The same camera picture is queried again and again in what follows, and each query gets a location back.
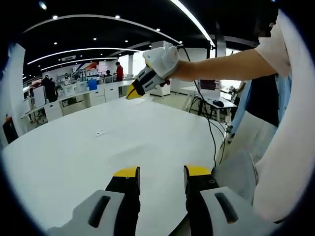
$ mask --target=black ceiling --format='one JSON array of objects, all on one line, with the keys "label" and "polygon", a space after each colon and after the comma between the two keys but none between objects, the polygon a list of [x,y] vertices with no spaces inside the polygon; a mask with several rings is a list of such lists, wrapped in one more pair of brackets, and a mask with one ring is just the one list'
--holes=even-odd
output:
[{"label": "black ceiling", "polygon": [[[60,63],[58,59],[61,57],[82,55],[79,59],[98,58],[106,57],[115,51],[92,50],[62,54],[27,65],[31,60],[52,53],[93,47],[126,48],[143,42],[160,40],[171,42],[162,35],[142,27],[95,17],[59,19],[21,33],[35,24],[52,19],[53,15],[61,17],[93,14],[114,17],[118,14],[123,19],[154,29],[160,28],[161,32],[183,41],[186,47],[207,46],[207,40],[199,29],[169,0],[44,0],[43,2],[47,10],[40,8],[37,0],[22,1],[15,6],[13,14],[15,18],[10,21],[17,33],[17,41],[26,49],[24,65],[26,75],[39,75],[41,68]],[[217,21],[225,36],[250,41],[257,39],[257,23],[274,21],[277,13],[271,0],[181,0],[181,2],[209,34],[215,34],[215,21]],[[235,42],[227,42],[227,46],[235,49],[248,48]],[[136,49],[148,48],[149,45]]]}]

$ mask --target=blue box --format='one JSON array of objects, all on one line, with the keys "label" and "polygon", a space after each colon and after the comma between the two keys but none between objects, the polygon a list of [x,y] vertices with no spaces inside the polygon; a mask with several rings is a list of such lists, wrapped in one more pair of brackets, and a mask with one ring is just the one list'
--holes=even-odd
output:
[{"label": "blue box", "polygon": [[88,81],[89,90],[97,90],[97,80],[89,80]]}]

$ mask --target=white sleeve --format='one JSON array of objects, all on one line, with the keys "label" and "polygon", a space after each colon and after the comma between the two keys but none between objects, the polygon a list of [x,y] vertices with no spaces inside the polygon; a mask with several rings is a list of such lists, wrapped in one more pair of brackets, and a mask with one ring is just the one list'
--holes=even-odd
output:
[{"label": "white sleeve", "polygon": [[279,12],[276,24],[271,30],[271,37],[260,38],[260,45],[257,52],[280,74],[287,76],[290,71],[290,61],[286,50],[284,37],[281,31],[283,13]]}]

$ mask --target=white round table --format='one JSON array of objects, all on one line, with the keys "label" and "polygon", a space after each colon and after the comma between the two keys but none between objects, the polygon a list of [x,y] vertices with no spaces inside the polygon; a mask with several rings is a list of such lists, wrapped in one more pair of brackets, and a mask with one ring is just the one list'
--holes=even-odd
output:
[{"label": "white round table", "polygon": [[[222,135],[212,130],[219,147]],[[43,230],[68,222],[116,171],[140,166],[136,235],[164,236],[187,213],[183,166],[212,168],[213,152],[205,118],[123,98],[32,130],[7,146],[2,160],[18,199]]]}]

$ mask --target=black wire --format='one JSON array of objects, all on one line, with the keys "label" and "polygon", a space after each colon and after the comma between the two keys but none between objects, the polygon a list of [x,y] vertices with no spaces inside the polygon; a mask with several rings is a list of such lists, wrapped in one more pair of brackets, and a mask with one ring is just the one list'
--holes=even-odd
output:
[{"label": "black wire", "polygon": [[[186,56],[187,56],[188,61],[190,61],[190,58],[189,58],[189,55],[188,55],[188,52],[187,52],[186,48],[183,47],[183,49],[184,49],[184,51],[185,51],[185,53],[186,53]],[[197,88],[197,90],[198,90],[198,93],[200,94],[200,96],[201,96],[201,98],[202,98],[202,101],[201,101],[201,102],[203,102],[203,106],[204,106],[204,109],[205,109],[205,111],[206,111],[206,115],[207,115],[207,116],[206,116],[206,119],[207,119],[207,121],[208,121],[208,125],[209,125],[209,129],[210,129],[211,137],[212,137],[212,139],[213,139],[213,144],[214,144],[214,147],[215,147],[215,153],[214,153],[214,156],[213,156],[213,160],[214,160],[214,162],[215,162],[215,166],[214,166],[214,168],[215,168],[215,167],[217,166],[217,163],[216,163],[217,146],[216,146],[216,141],[215,141],[214,135],[213,135],[213,133],[212,133],[211,124],[214,125],[214,126],[219,130],[219,132],[222,134],[222,136],[223,136],[223,150],[222,150],[222,157],[221,157],[220,163],[221,163],[221,161],[222,161],[222,159],[223,159],[223,154],[224,154],[224,149],[225,149],[225,137],[224,137],[224,134],[222,133],[222,131],[221,131],[214,123],[212,123],[212,122],[210,121],[209,114],[208,114],[208,110],[207,110],[207,107],[206,107],[206,100],[204,99],[203,95],[201,94],[200,89],[199,89],[199,87],[198,87],[196,81],[194,81],[194,84],[195,84],[195,86],[196,86],[196,88]],[[222,127],[222,129],[225,130],[225,128],[223,127],[223,125],[222,125],[218,120],[216,120],[216,121],[220,124],[220,126]]]},{"label": "black wire", "polygon": [[192,102],[191,102],[191,105],[190,105],[190,109],[189,109],[189,113],[191,112],[191,108],[192,106],[195,104],[195,102],[198,100],[198,97],[194,97]]}]

